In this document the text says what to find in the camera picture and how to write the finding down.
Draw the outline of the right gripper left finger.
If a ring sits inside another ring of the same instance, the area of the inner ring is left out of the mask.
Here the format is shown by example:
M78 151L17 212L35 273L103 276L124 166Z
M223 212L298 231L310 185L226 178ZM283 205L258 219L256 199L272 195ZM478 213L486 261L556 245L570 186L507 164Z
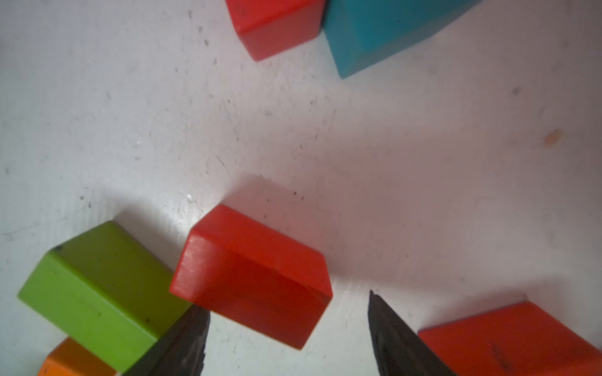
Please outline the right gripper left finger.
M124 376L202 374L210 312L191 305Z

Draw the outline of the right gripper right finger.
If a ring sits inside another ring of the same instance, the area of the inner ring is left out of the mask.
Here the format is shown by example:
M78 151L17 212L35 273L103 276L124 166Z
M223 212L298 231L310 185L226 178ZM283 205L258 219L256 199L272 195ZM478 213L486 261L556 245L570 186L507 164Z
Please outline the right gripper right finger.
M381 375L456 375L374 291L369 294L368 326Z

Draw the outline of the teal triangle block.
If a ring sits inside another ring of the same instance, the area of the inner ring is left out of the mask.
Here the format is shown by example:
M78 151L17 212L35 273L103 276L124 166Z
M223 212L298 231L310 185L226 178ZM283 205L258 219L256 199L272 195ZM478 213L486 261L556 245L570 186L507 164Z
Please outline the teal triangle block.
M340 78L437 34L472 0L328 1L322 27Z

